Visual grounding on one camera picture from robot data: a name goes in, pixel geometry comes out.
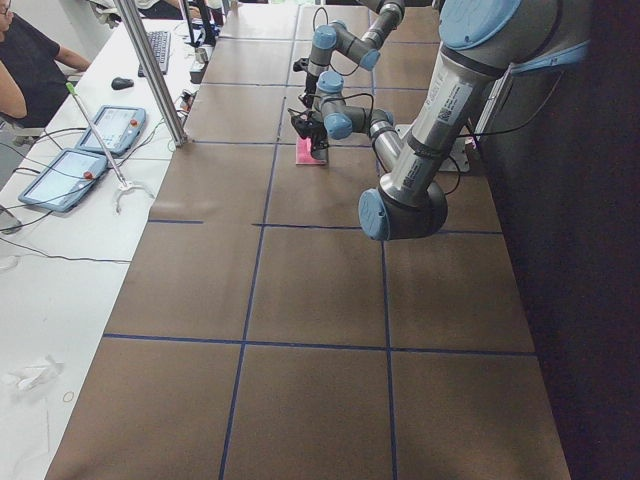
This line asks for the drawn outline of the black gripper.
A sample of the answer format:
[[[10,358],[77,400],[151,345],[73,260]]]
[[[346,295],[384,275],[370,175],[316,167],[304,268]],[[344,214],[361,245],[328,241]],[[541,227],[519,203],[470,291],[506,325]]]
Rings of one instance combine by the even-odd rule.
[[[303,57],[293,63],[292,70],[294,72],[308,72],[308,59]]]
[[[290,123],[298,136],[311,141],[310,152],[318,153],[329,147],[328,134],[323,121],[312,109],[302,111],[288,109]]]

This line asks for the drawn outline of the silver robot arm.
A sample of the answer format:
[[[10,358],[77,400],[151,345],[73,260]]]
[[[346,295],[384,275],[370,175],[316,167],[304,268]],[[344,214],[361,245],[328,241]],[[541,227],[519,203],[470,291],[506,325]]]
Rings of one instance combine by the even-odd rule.
[[[311,50],[307,57],[293,64],[294,72],[304,72],[304,93],[299,97],[302,104],[312,106],[317,93],[320,75],[332,69],[332,56],[338,52],[356,65],[372,71],[380,58],[380,49],[392,31],[403,22],[407,8],[431,7],[442,9],[442,1],[358,1],[358,4],[373,11],[377,18],[366,32],[358,37],[341,20],[334,20],[314,28]]]
[[[315,158],[328,142],[365,134],[387,173],[364,191],[358,212],[363,232],[379,241],[424,238],[447,218],[447,201],[434,177],[449,156],[485,88],[506,72],[559,70],[584,59],[592,4],[589,1],[447,1],[440,11],[440,46],[425,102],[405,134],[392,115],[347,104],[344,79],[331,70],[334,53],[372,70],[389,34],[403,21],[402,1],[368,1],[377,19],[361,37],[336,20],[319,26],[308,56],[293,69],[306,74],[291,123],[311,141]]]

